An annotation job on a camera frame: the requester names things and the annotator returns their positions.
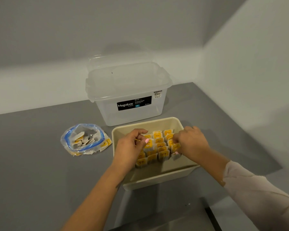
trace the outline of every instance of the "transparent lid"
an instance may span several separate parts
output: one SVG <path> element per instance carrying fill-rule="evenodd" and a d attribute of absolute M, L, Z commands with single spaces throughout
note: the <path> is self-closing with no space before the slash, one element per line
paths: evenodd
<path fill-rule="evenodd" d="M 90 101 L 100 101 L 134 94 L 162 90 L 172 86 L 167 71 L 154 62 L 140 62 L 135 57 L 132 64 L 98 58 L 101 63 L 94 66 L 86 79 L 86 92 Z"/>

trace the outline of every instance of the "gray table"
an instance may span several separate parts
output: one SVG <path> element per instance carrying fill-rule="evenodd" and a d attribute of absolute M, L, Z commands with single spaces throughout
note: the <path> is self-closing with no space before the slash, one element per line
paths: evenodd
<path fill-rule="evenodd" d="M 193 83 L 168 89 L 162 115 L 148 120 L 171 116 L 183 126 L 200 127 L 211 147 L 254 173 L 281 168 Z M 109 136 L 114 128 L 105 125 L 96 104 L 88 100 L 0 115 L 0 230 L 58 230 L 111 164 L 112 147 L 80 157 L 65 151 L 60 136 L 77 123 L 97 124 Z M 212 205 L 225 196 L 202 168 L 132 192 L 120 188 L 105 230 L 198 206 L 199 199 Z"/>

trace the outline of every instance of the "person's left hand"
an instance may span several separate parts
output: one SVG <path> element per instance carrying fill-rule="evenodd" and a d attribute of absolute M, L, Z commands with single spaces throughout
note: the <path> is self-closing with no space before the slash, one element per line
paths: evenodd
<path fill-rule="evenodd" d="M 112 166 L 126 175 L 136 164 L 140 151 L 148 143 L 141 134 L 146 134 L 148 131 L 145 129 L 134 129 L 123 138 L 119 139 L 112 161 Z"/>

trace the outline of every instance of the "beige shirt sleeve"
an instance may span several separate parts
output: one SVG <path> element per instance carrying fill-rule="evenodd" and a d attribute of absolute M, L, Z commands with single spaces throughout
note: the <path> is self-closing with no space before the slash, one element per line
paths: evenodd
<path fill-rule="evenodd" d="M 224 171 L 224 188 L 260 231 L 289 231 L 289 195 L 230 161 Z"/>

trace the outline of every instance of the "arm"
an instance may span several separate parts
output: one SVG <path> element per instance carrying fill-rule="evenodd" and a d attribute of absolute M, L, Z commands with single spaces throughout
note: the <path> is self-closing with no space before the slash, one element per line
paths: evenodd
<path fill-rule="evenodd" d="M 148 139 L 141 135 L 147 132 L 145 129 L 135 129 L 118 141 L 111 166 L 61 231 L 103 230 L 120 183 L 135 166 L 141 149 L 148 142 Z"/>
<path fill-rule="evenodd" d="M 289 195 L 211 149 L 197 127 L 173 136 L 180 153 L 202 166 L 229 193 L 259 230 L 289 231 Z"/>

